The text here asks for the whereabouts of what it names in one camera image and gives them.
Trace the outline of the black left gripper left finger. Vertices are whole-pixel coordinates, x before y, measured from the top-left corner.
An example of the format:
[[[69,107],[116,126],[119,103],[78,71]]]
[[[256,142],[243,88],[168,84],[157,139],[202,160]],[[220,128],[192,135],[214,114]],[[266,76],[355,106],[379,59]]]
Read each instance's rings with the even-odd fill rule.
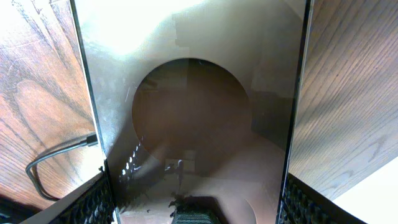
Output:
[[[108,163],[100,173],[21,224],[110,224],[117,222]]]

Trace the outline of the rose gold Galaxy smartphone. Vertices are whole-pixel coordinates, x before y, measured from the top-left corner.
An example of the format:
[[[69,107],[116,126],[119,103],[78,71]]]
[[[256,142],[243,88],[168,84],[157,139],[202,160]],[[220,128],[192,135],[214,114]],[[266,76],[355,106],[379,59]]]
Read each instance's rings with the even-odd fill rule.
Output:
[[[118,223],[277,223],[311,7],[71,2]]]

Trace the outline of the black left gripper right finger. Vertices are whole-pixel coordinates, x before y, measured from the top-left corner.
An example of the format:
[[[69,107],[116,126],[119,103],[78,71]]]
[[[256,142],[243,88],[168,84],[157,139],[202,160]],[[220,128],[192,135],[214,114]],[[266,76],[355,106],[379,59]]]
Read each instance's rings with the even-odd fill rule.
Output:
[[[292,174],[285,181],[278,224],[365,224]]]

